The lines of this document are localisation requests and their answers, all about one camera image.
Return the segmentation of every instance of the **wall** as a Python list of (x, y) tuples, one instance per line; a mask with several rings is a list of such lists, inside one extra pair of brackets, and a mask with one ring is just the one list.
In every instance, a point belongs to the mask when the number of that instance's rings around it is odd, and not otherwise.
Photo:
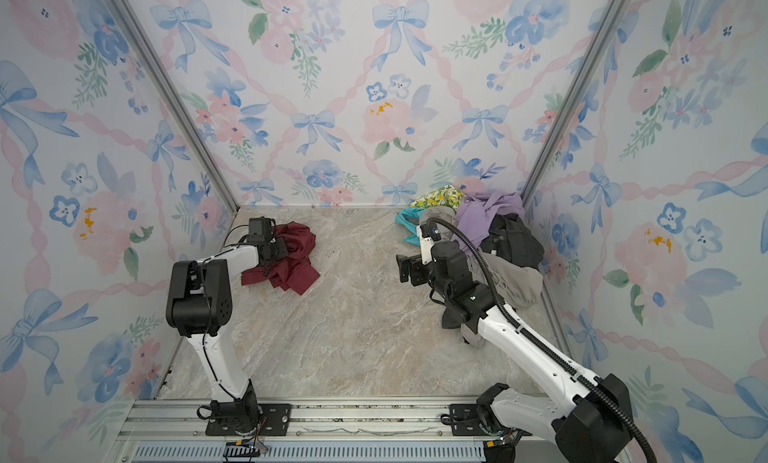
[(232, 215), (101, 0), (0, 0), (0, 27), (0, 461), (98, 462), (178, 342), (173, 262)]
[(633, 0), (531, 206), (575, 353), (659, 461), (768, 461), (766, 4)]
[(607, 1), (130, 4), (244, 204), (402, 205), (517, 188)]

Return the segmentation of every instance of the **black mounting plate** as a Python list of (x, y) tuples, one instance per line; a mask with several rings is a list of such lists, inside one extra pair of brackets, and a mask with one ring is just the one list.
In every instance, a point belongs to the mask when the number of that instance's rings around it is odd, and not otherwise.
[[(266, 417), (259, 436), (286, 436), (288, 434), (290, 403), (260, 403), (259, 408)], [(208, 436), (240, 436), (233, 429), (224, 429), (216, 421), (208, 421), (205, 434)]]
[[(448, 406), (448, 414), (452, 420), (473, 420), (471, 423), (457, 421), (452, 424), (451, 433), (453, 436), (490, 436), (480, 428), (477, 409), (478, 406), (476, 404), (461, 405), (456, 403)], [(502, 430), (502, 433), (509, 433), (509, 430), (509, 428), (505, 428)]]

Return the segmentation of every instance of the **dark red cloth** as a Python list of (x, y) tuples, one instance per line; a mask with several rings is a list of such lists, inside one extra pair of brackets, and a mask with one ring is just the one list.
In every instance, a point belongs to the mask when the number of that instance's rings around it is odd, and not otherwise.
[(260, 266), (247, 269), (240, 277), (240, 282), (251, 285), (269, 279), (273, 288), (279, 286), (285, 291), (291, 288), (303, 295), (320, 278), (310, 262), (310, 253), (315, 248), (315, 234), (306, 225), (292, 221), (287, 225), (277, 225), (275, 237), (285, 239), (288, 257), (268, 269), (267, 277), (264, 276), (264, 268)]

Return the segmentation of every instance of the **pile of clothes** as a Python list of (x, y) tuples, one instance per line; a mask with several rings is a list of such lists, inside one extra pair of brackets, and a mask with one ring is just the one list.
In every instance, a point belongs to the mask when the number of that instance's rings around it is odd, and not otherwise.
[[(448, 191), (453, 197), (456, 196), (453, 190)], [(462, 195), (456, 209), (453, 202), (445, 198), (446, 188), (438, 192), (441, 193), (435, 195), (433, 192), (420, 198), (417, 200), (420, 202), (418, 206), (406, 208), (397, 214), (396, 222), (413, 233), (405, 241), (418, 245), (419, 224), (429, 218), (445, 220), (461, 230), (483, 252), (496, 289), (507, 303), (517, 309), (536, 304), (542, 293), (543, 278), (537, 268), (544, 258), (544, 247), (523, 223), (525, 210), (520, 195), (502, 191)], [(448, 228), (438, 225), (438, 230), (443, 239), (458, 242), (468, 257), (474, 279), (485, 282), (480, 266), (469, 248)]]

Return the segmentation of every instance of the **lavender shirt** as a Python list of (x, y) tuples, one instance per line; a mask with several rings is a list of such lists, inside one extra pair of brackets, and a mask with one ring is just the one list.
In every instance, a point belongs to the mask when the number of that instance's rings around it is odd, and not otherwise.
[[(525, 216), (523, 200), (517, 193), (503, 193), (501, 191), (477, 192), (467, 195), (456, 212), (458, 228), (472, 241), (475, 247), (480, 247), (486, 237), (488, 228), (496, 215), (517, 214), (520, 218)], [(472, 254), (469, 248), (456, 236), (453, 241), (458, 242), (467, 255)]]

